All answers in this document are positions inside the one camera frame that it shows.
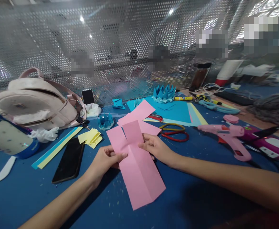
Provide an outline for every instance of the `red scissors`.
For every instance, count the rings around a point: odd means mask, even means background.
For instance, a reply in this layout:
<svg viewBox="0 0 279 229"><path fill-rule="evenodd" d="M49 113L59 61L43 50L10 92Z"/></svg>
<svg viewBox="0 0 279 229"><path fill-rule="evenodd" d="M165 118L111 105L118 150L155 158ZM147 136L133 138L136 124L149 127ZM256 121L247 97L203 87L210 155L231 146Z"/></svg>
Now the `red scissors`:
<svg viewBox="0 0 279 229"><path fill-rule="evenodd" d="M181 129L164 128L164 127L169 126L169 125L170 125L170 126L178 126L178 127L180 127ZM161 135L162 135L163 137L166 137L166 138L172 140L172 141L175 141L175 142L185 142L185 141L188 141L188 140L189 140L189 135L188 135L188 133L185 132L185 127L183 127L182 125L175 124L175 123L166 123L165 125L162 125L160 128L162 129ZM164 133L164 132L163 132L164 130L171 130L171 131L173 131L173 132L166 132L166 133ZM181 140L181 139L176 139L176 138L173 138L173 137L169 137L169 136L168 136L168 135L173 135L173 134L184 134L184 135L186 135L186 138L184 138L184 139Z"/></svg>

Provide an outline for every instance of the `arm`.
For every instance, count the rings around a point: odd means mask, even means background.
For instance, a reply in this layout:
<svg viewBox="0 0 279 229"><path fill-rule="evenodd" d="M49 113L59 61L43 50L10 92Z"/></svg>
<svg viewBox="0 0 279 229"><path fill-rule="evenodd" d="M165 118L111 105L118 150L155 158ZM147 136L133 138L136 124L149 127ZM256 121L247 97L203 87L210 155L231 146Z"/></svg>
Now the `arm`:
<svg viewBox="0 0 279 229"><path fill-rule="evenodd" d="M115 155L112 146L101 147L84 175L20 228L60 228L97 188L108 169L127 156L127 154Z"/></svg>
<svg viewBox="0 0 279 229"><path fill-rule="evenodd" d="M157 136L144 134L139 147L168 166L237 193L279 212L279 174L257 168L221 164L181 156Z"/></svg>

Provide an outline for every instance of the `folded pink paper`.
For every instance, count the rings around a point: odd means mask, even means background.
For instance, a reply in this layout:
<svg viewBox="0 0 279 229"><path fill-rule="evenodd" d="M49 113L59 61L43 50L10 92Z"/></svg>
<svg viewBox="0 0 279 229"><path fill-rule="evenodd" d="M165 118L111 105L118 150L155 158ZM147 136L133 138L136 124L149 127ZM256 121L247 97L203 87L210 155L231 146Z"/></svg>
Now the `folded pink paper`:
<svg viewBox="0 0 279 229"><path fill-rule="evenodd" d="M138 120L141 133L158 135L158 133L161 132L160 128L143 121L143 119L147 118L154 111L155 109L153 106L151 106L146 100L143 100L131 113L128 113L123 118L119 119L117 124L123 126L124 124Z"/></svg>
<svg viewBox="0 0 279 229"><path fill-rule="evenodd" d="M152 203L166 189L149 154L138 147L143 142L137 120L107 131L115 153L128 153L120 163L120 170L133 210Z"/></svg>

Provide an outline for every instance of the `blue-handled pliers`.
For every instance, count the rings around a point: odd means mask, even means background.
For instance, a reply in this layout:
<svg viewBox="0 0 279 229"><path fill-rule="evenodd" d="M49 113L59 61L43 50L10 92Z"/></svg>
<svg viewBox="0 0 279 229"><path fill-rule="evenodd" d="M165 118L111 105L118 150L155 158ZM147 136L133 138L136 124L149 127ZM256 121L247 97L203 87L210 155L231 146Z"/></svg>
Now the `blue-handled pliers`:
<svg viewBox="0 0 279 229"><path fill-rule="evenodd" d="M239 112L241 112L241 110L238 110L238 109L220 107L220 106L218 106L214 103L207 102L207 101L204 101L204 100L200 100L199 104L208 108L208 109L210 109L210 110L215 110L215 111L219 111L219 112L226 113L226 114L231 114L231 115L234 115L234 114L236 115Z"/></svg>

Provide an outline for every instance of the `gray yarn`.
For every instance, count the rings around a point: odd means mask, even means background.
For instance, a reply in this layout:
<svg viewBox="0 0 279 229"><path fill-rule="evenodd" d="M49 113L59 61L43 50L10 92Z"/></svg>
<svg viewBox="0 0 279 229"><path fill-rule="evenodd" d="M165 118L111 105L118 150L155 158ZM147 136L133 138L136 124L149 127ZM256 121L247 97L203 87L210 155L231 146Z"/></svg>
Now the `gray yarn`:
<svg viewBox="0 0 279 229"><path fill-rule="evenodd" d="M257 100L247 110L258 119L279 125L279 94Z"/></svg>

